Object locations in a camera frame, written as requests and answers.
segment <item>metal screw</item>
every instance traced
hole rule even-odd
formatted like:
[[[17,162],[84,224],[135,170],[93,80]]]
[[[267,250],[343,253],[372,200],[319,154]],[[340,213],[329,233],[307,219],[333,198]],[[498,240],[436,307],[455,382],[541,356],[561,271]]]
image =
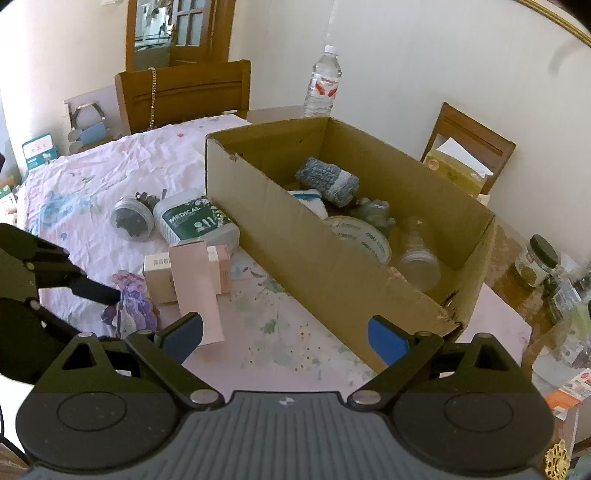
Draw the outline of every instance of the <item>metal screw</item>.
[[[351,398],[354,403],[363,406],[375,405],[382,401],[382,395],[374,390],[359,390]]]
[[[209,405],[217,402],[219,394],[215,390],[209,388],[202,388],[201,390],[195,390],[189,397],[193,403],[198,405]]]

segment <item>black cable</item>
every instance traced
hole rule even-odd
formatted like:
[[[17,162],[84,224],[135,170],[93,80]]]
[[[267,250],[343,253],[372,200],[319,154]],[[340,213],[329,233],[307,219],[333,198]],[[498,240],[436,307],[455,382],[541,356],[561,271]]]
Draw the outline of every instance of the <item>black cable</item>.
[[[2,414],[2,406],[0,406],[0,444],[4,444],[4,446],[19,457],[25,465],[31,466],[23,451],[4,436],[4,415]]]

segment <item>clear plastic bottle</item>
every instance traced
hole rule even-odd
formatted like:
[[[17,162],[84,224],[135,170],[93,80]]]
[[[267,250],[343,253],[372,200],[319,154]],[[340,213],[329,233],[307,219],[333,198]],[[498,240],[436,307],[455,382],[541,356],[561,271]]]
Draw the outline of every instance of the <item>clear plastic bottle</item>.
[[[327,45],[324,55],[312,70],[304,102],[304,116],[330,115],[342,74],[336,57],[336,48]]]

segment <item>wooden door frame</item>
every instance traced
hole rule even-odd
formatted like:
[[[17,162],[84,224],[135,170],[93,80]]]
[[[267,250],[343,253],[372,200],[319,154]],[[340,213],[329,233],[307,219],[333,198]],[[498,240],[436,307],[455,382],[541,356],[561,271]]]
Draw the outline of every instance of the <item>wooden door frame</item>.
[[[212,0],[210,12],[211,35],[209,43],[209,62],[228,61],[230,37],[234,20],[236,0]],[[135,45],[135,16],[138,10],[137,0],[128,0],[127,28],[125,38],[125,71],[133,72]]]

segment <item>gold picture frame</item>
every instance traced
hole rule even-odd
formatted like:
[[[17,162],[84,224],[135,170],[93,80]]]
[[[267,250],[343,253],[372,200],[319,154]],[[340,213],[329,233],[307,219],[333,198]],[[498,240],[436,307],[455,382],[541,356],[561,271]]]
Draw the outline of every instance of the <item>gold picture frame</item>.
[[[545,7],[544,5],[542,5],[538,0],[516,0],[516,1],[519,2],[520,4],[525,5],[526,7],[531,8],[532,10],[535,10],[539,14],[544,15],[546,18],[548,18],[548,19],[552,20],[552,22],[560,25],[562,28],[564,28],[565,30],[572,33],[580,41],[582,41],[583,43],[585,43],[589,47],[591,47],[591,35],[589,35],[587,32],[584,32],[579,27],[576,27],[575,25],[573,25],[569,21],[569,17],[570,18],[574,18],[574,17],[572,17],[568,12],[565,11],[564,14],[559,15],[559,14],[553,12],[552,10],[550,10],[549,8]]]

